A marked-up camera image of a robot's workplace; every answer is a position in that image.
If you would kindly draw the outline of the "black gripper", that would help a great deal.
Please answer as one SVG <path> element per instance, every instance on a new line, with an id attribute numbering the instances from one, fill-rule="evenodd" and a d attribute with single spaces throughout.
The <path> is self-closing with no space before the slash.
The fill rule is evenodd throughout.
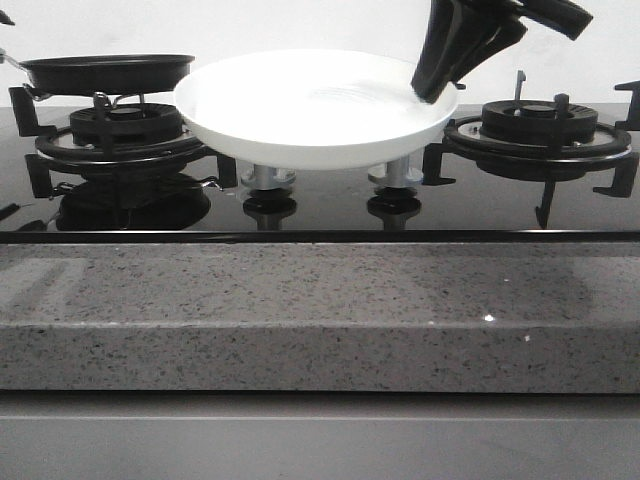
<path id="1" fill-rule="evenodd" d="M 570 40 L 576 40 L 593 20 L 584 8 L 566 0 L 498 1 L 497 5 Z M 432 104 L 449 83 L 459 83 L 484 61 L 518 43 L 526 32 L 518 19 L 500 24 L 497 9 L 484 1 L 433 1 L 411 87 Z"/>

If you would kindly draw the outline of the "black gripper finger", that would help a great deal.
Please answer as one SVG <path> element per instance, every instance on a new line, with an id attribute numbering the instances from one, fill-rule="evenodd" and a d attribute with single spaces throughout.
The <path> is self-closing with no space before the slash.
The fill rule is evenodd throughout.
<path id="1" fill-rule="evenodd" d="M 14 21 L 3 10 L 0 10 L 0 23 L 2 25 L 14 26 Z"/>

